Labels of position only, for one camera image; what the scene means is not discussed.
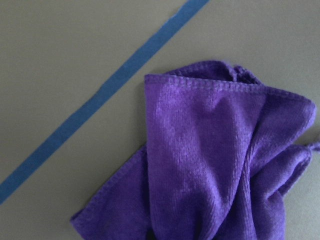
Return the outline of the purple microfibre towel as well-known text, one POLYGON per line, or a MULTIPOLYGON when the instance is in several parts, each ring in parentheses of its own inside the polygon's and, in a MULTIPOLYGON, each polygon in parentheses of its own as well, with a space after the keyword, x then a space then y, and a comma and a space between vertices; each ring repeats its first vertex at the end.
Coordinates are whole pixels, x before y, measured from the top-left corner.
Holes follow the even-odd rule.
POLYGON ((86 240, 282 240, 315 104, 241 66, 144 78, 147 142, 70 222, 86 240))

